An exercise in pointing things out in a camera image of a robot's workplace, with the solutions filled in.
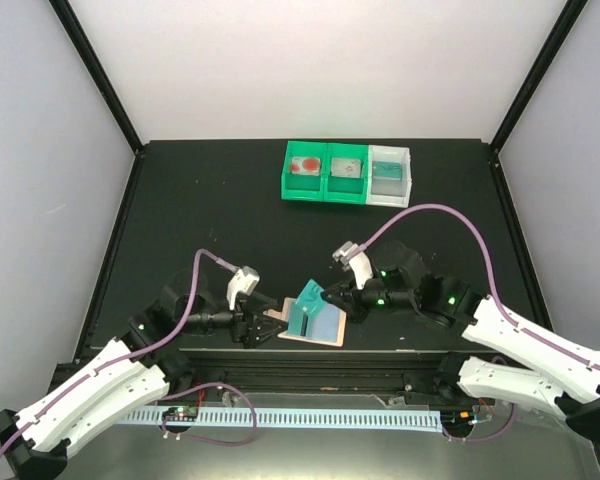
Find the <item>beige card holder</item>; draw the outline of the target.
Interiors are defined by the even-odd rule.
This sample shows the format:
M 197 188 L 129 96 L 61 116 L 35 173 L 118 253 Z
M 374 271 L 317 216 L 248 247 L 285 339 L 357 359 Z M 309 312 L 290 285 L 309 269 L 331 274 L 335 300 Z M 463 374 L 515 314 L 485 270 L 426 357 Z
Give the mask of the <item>beige card holder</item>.
M 284 299 L 284 304 L 281 308 L 268 309 L 265 311 L 265 314 L 273 319 L 282 320 L 284 323 L 287 324 L 287 317 L 288 317 L 289 309 L 290 309 L 290 306 L 291 306 L 291 303 L 293 300 L 295 300 L 295 299 L 287 297 Z M 345 334 L 345 329 L 346 329 L 346 314 L 344 311 L 342 311 L 342 310 L 340 310 L 340 311 L 341 311 L 340 331 L 339 331 L 339 338 L 336 343 L 327 343 L 327 342 L 311 340 L 309 338 L 294 337 L 294 336 L 287 334 L 286 331 L 284 333 L 280 333 L 278 335 L 278 337 L 281 339 L 285 339 L 285 340 L 299 341 L 299 342 L 305 342 L 305 343 L 311 343 L 311 344 L 317 344 L 317 345 L 323 345 L 323 346 L 342 347 L 343 343 L 344 343 L 344 334 Z

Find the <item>blue credit card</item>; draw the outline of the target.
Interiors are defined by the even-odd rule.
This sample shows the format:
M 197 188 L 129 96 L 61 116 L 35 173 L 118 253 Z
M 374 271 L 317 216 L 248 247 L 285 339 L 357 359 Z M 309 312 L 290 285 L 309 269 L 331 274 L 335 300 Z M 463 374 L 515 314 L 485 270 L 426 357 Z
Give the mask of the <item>blue credit card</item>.
M 340 331 L 341 311 L 331 305 L 324 306 L 311 320 L 308 338 L 315 341 L 336 343 Z

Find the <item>teal VIP credit card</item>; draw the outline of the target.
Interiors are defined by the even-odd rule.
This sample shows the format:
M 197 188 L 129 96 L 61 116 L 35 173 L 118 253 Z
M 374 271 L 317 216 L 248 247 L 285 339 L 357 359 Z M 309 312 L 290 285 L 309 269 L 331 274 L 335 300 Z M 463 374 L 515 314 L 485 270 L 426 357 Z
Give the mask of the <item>teal VIP credit card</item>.
M 292 301 L 288 317 L 286 333 L 301 338 L 308 338 L 314 321 L 326 306 L 322 297 L 324 289 L 310 279 L 297 298 Z

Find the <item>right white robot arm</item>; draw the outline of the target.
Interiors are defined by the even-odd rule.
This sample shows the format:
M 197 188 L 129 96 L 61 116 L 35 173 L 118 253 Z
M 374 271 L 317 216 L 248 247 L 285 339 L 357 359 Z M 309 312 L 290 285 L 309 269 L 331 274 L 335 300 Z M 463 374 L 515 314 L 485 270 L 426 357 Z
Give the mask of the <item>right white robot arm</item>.
M 332 257 L 352 277 L 321 296 L 348 319 L 362 322 L 373 309 L 407 310 L 424 324 L 512 360 L 506 366 L 446 354 L 431 381 L 442 402 L 507 401 L 551 414 L 600 444 L 600 351 L 542 328 L 458 278 L 431 273 L 421 256 L 400 242 L 384 245 L 373 257 L 346 242 Z

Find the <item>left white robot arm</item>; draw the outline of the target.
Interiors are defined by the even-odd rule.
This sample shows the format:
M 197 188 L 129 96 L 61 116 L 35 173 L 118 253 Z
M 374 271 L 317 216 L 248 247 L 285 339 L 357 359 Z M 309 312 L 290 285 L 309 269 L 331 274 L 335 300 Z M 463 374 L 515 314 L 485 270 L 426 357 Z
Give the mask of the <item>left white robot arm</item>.
M 179 321 L 185 335 L 229 332 L 233 342 L 255 348 L 284 323 L 268 315 L 279 301 L 233 277 L 226 298 L 208 289 L 185 291 L 174 276 L 160 297 L 133 316 L 124 335 L 111 339 L 79 371 L 34 404 L 0 411 L 0 461 L 16 479 L 55 479 L 69 459 L 118 420 L 149 403 L 182 399 L 194 388 L 195 369 L 175 341 L 161 345 Z

